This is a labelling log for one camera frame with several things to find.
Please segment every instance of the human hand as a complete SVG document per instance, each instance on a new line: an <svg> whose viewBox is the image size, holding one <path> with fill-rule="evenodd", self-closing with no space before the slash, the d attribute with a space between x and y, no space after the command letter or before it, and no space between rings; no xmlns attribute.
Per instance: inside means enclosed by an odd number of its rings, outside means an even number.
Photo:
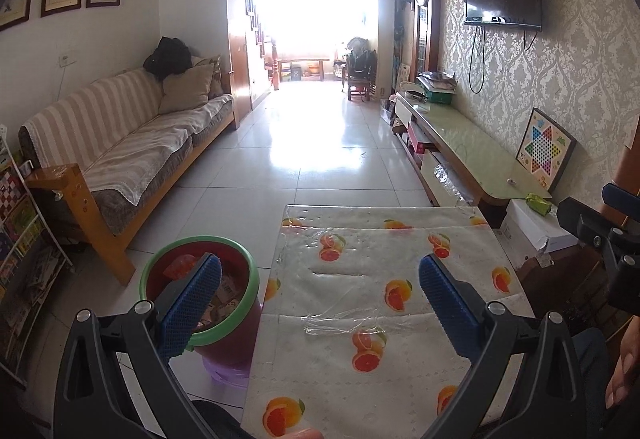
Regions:
<svg viewBox="0 0 640 439"><path fill-rule="evenodd" d="M607 385L607 408L619 405L635 382L636 365L640 363L640 317L634 316L620 342L620 357L616 370Z"/></svg>
<svg viewBox="0 0 640 439"><path fill-rule="evenodd" d="M283 435L282 439L324 439L324 436L318 430L307 428L300 432Z"/></svg>

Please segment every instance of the fingernail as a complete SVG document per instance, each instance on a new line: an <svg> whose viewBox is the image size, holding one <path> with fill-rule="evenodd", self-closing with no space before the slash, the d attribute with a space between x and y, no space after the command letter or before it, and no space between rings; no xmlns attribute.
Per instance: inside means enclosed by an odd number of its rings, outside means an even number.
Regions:
<svg viewBox="0 0 640 439"><path fill-rule="evenodd" d="M622 372L625 374L631 369L634 364L634 356L631 353L625 356L625 361L622 362Z"/></svg>
<svg viewBox="0 0 640 439"><path fill-rule="evenodd" d="M620 402L626 397L626 387L620 387L616 390L615 402L616 405L619 405Z"/></svg>

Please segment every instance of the sofa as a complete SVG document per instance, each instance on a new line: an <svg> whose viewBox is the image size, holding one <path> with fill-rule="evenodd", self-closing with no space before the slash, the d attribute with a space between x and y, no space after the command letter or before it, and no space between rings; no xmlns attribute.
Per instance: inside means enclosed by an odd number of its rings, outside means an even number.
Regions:
<svg viewBox="0 0 640 439"><path fill-rule="evenodd" d="M159 114L162 82L136 69L97 80L25 122L18 138L34 168L26 183L54 233L91 244L126 285L136 232L198 155L228 125L236 128L226 85L200 107Z"/></svg>

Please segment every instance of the blue gripper pad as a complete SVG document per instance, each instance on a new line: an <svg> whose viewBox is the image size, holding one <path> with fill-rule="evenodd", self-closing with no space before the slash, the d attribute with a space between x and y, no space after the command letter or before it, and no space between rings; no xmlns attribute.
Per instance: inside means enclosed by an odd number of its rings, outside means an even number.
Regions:
<svg viewBox="0 0 640 439"><path fill-rule="evenodd" d="M479 315L484 300L467 282L455 280L435 255L420 261L420 287L459 356L475 363L482 353Z"/></svg>
<svg viewBox="0 0 640 439"><path fill-rule="evenodd" d="M172 281L156 299L160 337L158 355L164 361L180 356L207 305L220 286L222 265L211 253L204 254L192 271Z"/></svg>

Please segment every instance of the tablecloth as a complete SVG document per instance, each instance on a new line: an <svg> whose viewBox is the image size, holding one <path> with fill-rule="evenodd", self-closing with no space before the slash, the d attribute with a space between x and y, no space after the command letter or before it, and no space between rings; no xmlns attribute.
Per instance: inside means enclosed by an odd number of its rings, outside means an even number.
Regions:
<svg viewBox="0 0 640 439"><path fill-rule="evenodd" d="M429 253L484 300L533 316L477 208L287 206L242 427L257 438L306 427L326 439L421 437L470 366L420 289ZM520 361L485 421L504 409Z"/></svg>

